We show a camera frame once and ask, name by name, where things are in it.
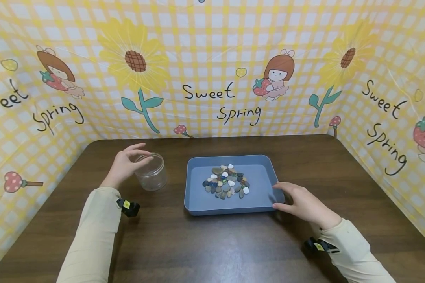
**gray pebble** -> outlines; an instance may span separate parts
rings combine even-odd
[[[212,169],[212,172],[213,172],[215,175],[220,176],[220,175],[222,174],[223,170],[222,170],[221,168],[213,168],[213,169]]]

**beige sleeve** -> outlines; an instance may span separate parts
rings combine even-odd
[[[336,246],[340,253],[331,254],[332,264],[352,283],[394,283],[382,264],[370,252],[370,244],[349,220],[320,231],[320,239]]]
[[[120,223],[120,193],[100,187],[90,193],[80,217],[76,236],[58,274],[57,283],[106,283],[113,241]]]

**green stem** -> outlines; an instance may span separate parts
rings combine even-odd
[[[142,111],[140,111],[139,109],[137,109],[137,113],[142,114],[145,117],[146,122],[148,123],[148,125],[150,126],[150,128],[156,133],[159,134],[159,130],[156,129],[156,127],[153,125],[153,123],[151,122],[150,116],[148,115],[148,110],[146,109],[146,107],[144,106],[145,99],[143,98],[143,92],[142,89],[139,89],[139,102],[140,102],[140,107],[142,108]]]
[[[317,108],[317,112],[315,116],[315,128],[318,128],[320,126],[321,111],[323,111],[323,107],[325,105],[325,99],[329,97],[329,94],[331,94],[333,87],[334,86],[331,86],[331,88],[327,90],[325,97],[323,97],[323,100],[321,101],[320,107]]]
[[[189,135],[187,132],[184,132],[183,135],[185,135],[186,137],[190,137],[193,138],[191,135]]]

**yellow label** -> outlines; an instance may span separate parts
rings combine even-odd
[[[325,251],[325,249],[322,247],[322,245],[318,244],[318,243],[314,243],[315,247],[317,250],[322,250]]]
[[[123,207],[129,209],[130,202],[128,202],[127,200],[125,200],[125,202],[123,203]]]

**brown tabletop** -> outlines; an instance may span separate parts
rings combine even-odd
[[[311,236],[304,221],[278,212],[192,217],[185,210],[190,158],[265,154],[280,181],[308,188],[351,220],[398,283],[425,283],[424,237],[327,135],[96,141],[0,262],[0,283],[55,282],[88,194],[115,154],[139,142],[164,157],[170,179],[156,192],[144,191],[136,178],[120,188],[141,210],[121,219],[110,282],[346,282],[326,254],[301,251]]]

